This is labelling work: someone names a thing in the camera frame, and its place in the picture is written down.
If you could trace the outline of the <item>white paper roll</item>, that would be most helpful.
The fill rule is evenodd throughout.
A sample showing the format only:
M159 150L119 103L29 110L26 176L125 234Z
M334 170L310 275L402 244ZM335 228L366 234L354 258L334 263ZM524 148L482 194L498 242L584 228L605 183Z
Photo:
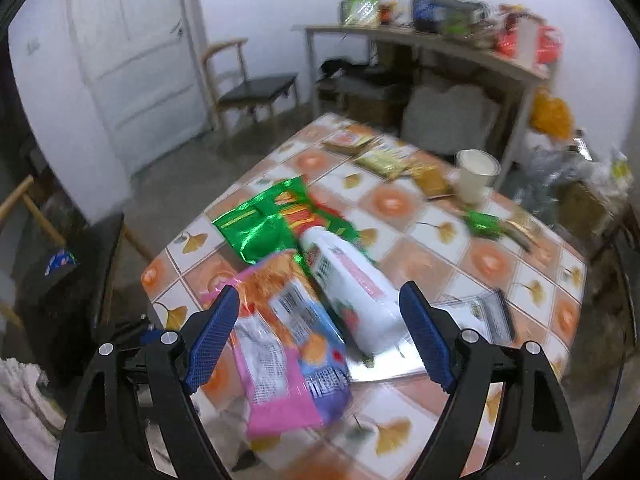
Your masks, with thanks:
M533 65L537 58L539 24L529 16L522 16L518 21L518 41L516 42L516 59L523 65Z

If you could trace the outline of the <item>white door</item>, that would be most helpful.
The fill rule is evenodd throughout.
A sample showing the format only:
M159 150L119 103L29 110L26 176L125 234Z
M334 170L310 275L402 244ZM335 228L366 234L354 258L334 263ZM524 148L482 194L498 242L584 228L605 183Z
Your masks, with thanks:
M208 126L183 0L67 0L81 73L136 174Z

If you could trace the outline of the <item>wooden chair near door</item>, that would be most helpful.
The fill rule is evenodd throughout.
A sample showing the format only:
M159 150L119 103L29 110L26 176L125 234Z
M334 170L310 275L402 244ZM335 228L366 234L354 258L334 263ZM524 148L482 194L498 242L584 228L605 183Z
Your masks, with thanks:
M231 134L226 113L228 110L247 110L255 125L258 124L257 110L265 107L272 121L273 129L278 130L277 112L274 103L278 99L287 98L290 94L294 98L294 107L299 108L299 88L296 74L273 75L250 78L245 63L243 47L248 43L247 38L234 38L209 44L201 56L201 66L205 78L206 88L213 101L213 110L217 125L226 138ZM212 59L216 54L225 50L235 50L238 58L241 82L224 94L218 91L218 84L214 78Z

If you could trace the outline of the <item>yellow green snack packet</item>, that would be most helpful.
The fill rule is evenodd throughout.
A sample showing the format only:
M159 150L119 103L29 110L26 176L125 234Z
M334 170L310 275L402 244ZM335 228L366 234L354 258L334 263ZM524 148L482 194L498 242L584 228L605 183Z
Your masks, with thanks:
M354 164L387 181L396 180L407 173L416 151L408 146L400 148L370 148L354 159Z

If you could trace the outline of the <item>orange plastic bag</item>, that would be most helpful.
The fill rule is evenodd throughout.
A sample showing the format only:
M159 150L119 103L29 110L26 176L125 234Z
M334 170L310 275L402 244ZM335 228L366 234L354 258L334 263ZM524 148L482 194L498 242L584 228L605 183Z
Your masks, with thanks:
M529 125L555 141L568 141L574 131L574 117L567 102L541 86L530 110Z

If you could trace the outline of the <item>brown snack packet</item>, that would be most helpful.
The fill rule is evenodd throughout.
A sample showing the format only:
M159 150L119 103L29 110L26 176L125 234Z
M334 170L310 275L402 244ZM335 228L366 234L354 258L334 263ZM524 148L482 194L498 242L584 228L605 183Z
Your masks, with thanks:
M428 200L450 196L452 187L437 166L414 164L408 170L413 183Z

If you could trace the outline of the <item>white strawberry yogurt bottle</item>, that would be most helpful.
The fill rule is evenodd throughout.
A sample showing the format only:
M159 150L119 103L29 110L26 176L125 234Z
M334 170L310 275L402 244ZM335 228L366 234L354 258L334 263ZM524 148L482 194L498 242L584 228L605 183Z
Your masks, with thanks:
M299 239L311 276L367 356L382 353L408 335L398 289L360 250L321 226Z

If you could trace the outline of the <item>pink purple snack bag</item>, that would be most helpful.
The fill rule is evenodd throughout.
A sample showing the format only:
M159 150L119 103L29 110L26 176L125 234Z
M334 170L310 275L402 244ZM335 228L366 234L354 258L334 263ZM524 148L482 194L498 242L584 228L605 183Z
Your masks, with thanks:
M276 252L224 286L240 298L230 336L236 368L248 400L247 435L272 437L299 429L323 429L348 407L346 346L293 249Z

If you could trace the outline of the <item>orange flat snack packet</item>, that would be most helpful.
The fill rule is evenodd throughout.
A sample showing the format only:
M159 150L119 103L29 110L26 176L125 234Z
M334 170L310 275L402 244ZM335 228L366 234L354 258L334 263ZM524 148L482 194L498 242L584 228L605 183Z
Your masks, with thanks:
M329 151L345 155L357 155L367 148L375 136L350 131L337 131L322 141L322 145Z

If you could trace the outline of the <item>small green wrapper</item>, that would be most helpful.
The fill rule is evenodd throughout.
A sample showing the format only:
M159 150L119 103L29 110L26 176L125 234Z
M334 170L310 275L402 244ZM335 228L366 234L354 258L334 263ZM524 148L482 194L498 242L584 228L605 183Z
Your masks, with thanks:
M474 237L498 240L502 234L501 220L492 214L468 210L463 214L463 221Z

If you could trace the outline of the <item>white paper cup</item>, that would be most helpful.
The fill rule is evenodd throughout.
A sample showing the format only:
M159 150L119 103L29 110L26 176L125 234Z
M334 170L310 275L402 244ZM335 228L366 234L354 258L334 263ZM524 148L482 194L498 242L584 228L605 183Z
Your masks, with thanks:
M501 171L500 162L482 150L467 148L457 154L457 191L467 205L477 205Z

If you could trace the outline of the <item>red plastic bag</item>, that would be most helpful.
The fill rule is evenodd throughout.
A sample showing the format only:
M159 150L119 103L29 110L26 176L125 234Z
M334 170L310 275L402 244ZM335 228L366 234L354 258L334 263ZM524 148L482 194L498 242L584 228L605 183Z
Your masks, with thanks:
M498 35L497 51L526 66L555 63L563 51L562 32L539 18L514 15Z

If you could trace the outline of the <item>patterned tablecloth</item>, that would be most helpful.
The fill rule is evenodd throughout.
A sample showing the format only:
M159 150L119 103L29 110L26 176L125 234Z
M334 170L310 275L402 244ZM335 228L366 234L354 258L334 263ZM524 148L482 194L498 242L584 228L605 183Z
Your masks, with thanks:
M410 299L451 322L460 350L498 344L559 378L587 266L485 188L429 200L416 171L454 167L325 114L228 189L155 258L142 285L168 330L239 300L215 368L192 394L235 479L405 479L444 435L461 382L441 341L416 350Z

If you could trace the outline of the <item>green packet on side table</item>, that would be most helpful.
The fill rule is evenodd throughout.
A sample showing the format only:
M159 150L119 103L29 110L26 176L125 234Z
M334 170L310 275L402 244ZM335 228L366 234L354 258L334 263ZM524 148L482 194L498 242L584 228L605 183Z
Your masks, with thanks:
M376 27L380 24L381 0L342 0L340 23L343 26Z

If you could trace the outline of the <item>green foil snack bag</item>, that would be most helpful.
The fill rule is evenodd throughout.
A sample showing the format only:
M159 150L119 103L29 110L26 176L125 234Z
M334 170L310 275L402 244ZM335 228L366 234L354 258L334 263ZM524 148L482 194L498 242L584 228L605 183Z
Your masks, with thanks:
M282 250L299 250L303 232L314 226L362 248L358 230L337 210L317 202L302 177L271 185L219 216L214 226L248 264Z

